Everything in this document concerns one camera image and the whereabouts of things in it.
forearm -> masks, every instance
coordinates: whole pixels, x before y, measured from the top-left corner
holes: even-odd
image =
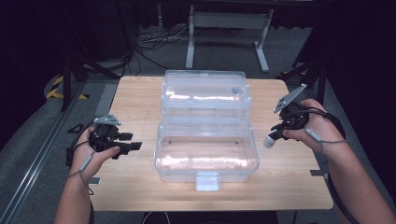
[[[348,212],[359,223],[396,223],[389,206],[349,145],[337,145],[330,153],[329,169]]]
[[[71,176],[64,185],[54,223],[83,223],[90,220],[91,201],[88,187],[79,174]]]

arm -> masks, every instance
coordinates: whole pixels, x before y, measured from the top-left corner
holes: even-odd
[[[302,104],[324,110],[323,106],[314,100],[305,100]],[[334,125],[321,115],[310,114],[305,127],[315,132],[322,140],[344,140]],[[359,223],[396,223],[389,205],[346,142],[320,145],[305,130],[286,130],[283,134],[304,142],[317,153],[322,147],[323,154],[329,159],[329,170],[337,193],[346,209]],[[348,223],[342,213],[339,215],[342,223]]]
[[[116,155],[120,148],[112,147],[103,152],[94,152],[87,142],[92,127],[82,133],[70,168],[69,177],[64,184],[64,191],[59,201],[54,223],[83,223],[90,221],[91,200],[88,181],[99,171],[103,162]],[[81,164],[92,155],[92,159],[79,172]]]

wooden surface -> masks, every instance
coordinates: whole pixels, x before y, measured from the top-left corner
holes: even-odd
[[[162,182],[153,154],[161,120],[162,77],[123,77],[110,113],[121,121],[120,132],[143,142],[118,160],[106,161],[92,186],[95,211],[224,211],[330,209],[332,198],[311,149],[294,140],[262,146],[265,135],[279,123],[273,109],[288,93],[281,80],[249,79],[253,99],[251,122],[261,160],[259,169],[243,183],[220,183],[220,191],[201,192],[195,183]]]

clear plastic box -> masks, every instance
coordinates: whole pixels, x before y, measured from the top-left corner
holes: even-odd
[[[168,70],[163,78],[163,120],[155,167],[163,181],[243,182],[260,165],[242,72]]]

vr controller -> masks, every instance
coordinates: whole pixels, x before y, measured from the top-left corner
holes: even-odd
[[[306,85],[303,84],[297,90],[279,99],[279,104],[274,109],[274,113],[280,110],[279,118],[282,119],[282,122],[271,128],[271,132],[269,132],[264,139],[264,147],[273,147],[276,140],[280,138],[288,140],[288,138],[283,135],[283,131],[302,129],[309,121],[310,113],[320,114],[330,120],[340,134],[343,135],[344,138],[346,137],[344,127],[336,116],[316,108],[305,108],[300,102],[293,100],[305,87]]]
[[[117,126],[120,126],[120,122],[113,115],[107,115],[101,118],[97,118],[93,121],[93,123],[94,123],[94,130],[90,134],[90,138],[89,138],[90,146],[96,152],[101,152],[111,147],[120,147],[120,152],[112,157],[113,160],[117,160],[120,155],[128,155],[128,153],[132,150],[139,150],[140,147],[142,146],[141,142],[132,142],[132,143],[116,142],[116,140],[130,141],[133,137],[133,134],[119,133],[119,128],[117,128]],[[74,151],[76,147],[75,143],[77,142],[77,139],[74,141],[72,146],[66,150],[67,166],[71,166],[71,164],[73,163]]]

